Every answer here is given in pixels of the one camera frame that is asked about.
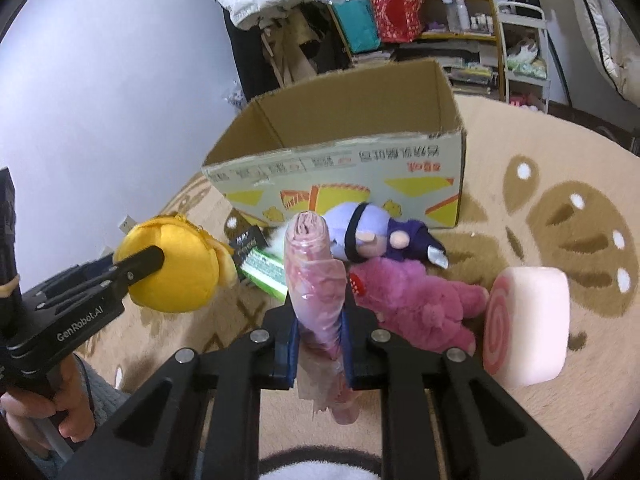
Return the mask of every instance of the wall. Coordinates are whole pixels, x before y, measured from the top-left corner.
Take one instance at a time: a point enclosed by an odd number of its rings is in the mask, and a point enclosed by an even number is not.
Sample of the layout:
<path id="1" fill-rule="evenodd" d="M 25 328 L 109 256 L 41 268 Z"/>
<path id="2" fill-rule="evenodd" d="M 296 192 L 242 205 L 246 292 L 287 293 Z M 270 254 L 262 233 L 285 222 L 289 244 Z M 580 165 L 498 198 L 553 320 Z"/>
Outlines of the wall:
<path id="1" fill-rule="evenodd" d="M 28 0 L 0 44 L 0 166 L 31 286 L 154 215 L 234 116 L 214 0 Z"/>
<path id="2" fill-rule="evenodd" d="M 556 44 L 574 107 L 627 131 L 632 131 L 640 125 L 640 108 L 620 97 L 598 72 L 580 34 L 574 2 L 540 1 L 549 21 L 549 37 Z M 555 65 L 550 73 L 551 98 L 553 101 L 567 104 Z"/>

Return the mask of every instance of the pink plush toy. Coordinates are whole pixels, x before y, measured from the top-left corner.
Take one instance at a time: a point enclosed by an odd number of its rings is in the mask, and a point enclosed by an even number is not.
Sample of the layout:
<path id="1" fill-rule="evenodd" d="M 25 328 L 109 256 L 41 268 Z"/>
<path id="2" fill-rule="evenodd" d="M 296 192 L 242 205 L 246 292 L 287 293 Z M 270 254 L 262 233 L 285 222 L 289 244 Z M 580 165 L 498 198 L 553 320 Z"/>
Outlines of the pink plush toy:
<path id="1" fill-rule="evenodd" d="M 461 322 L 484 312 L 489 297 L 484 287 L 429 276 L 416 260 L 381 257 L 352 266 L 349 280 L 356 303 L 374 311 L 382 328 L 415 347 L 476 351 L 473 332 Z"/>

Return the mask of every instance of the black tag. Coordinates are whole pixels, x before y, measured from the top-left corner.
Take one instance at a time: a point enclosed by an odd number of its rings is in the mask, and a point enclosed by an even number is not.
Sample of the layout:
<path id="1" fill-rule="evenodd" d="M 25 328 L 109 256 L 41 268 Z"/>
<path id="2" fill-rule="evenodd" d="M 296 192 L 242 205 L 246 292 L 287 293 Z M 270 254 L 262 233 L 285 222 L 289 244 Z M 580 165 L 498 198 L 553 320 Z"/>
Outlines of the black tag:
<path id="1" fill-rule="evenodd" d="M 231 240 L 229 245 L 233 247 L 232 258 L 236 267 L 240 267 L 253 249 L 263 249 L 267 246 L 267 241 L 262 235 L 262 231 L 257 225 L 252 225 L 248 231 L 238 235 L 235 240 Z"/>

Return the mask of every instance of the pink plastic packaging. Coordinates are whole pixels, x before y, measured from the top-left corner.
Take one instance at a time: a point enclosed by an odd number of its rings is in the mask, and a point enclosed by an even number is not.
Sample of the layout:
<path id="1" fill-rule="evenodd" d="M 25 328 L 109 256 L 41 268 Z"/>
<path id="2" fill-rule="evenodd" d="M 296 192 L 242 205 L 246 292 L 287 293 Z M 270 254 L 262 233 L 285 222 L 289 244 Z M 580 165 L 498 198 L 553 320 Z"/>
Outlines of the pink plastic packaging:
<path id="1" fill-rule="evenodd" d="M 340 312 L 347 275 L 331 256 L 324 219 L 311 211 L 296 215 L 284 242 L 284 269 L 293 310 L 300 322 L 298 394 L 314 401 L 315 411 L 329 408 L 338 424 L 358 418 L 344 377 L 340 351 Z"/>

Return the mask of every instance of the yellow plush toy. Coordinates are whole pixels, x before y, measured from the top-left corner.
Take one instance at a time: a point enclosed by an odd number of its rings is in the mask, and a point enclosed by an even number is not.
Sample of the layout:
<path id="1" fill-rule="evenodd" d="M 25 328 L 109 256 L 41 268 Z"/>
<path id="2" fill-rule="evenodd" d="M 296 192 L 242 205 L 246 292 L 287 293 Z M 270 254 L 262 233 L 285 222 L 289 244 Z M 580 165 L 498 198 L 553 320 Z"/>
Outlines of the yellow plush toy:
<path id="1" fill-rule="evenodd" d="M 209 303 L 219 285 L 231 286 L 238 280 L 233 250 L 181 214 L 136 225 L 114 252 L 113 261 L 151 245 L 162 249 L 164 264 L 129 287 L 138 305 L 160 312 L 190 312 Z"/>

